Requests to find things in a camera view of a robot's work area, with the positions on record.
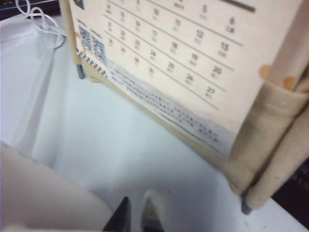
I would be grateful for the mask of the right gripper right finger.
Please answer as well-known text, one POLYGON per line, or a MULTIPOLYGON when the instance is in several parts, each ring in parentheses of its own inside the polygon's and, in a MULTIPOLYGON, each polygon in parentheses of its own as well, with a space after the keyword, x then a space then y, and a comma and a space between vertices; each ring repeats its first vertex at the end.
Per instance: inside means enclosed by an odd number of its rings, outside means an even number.
POLYGON ((155 189, 148 189, 143 197, 141 229, 143 232, 167 232, 165 226, 166 198, 155 189))

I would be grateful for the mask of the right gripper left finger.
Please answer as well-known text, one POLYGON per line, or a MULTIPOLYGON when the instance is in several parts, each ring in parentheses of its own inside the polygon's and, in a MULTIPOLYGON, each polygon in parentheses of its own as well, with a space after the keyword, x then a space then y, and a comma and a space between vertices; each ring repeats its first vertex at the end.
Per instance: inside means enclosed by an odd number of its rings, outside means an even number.
POLYGON ((124 197, 110 220, 103 228, 104 232, 129 232, 130 231, 130 200, 124 197))

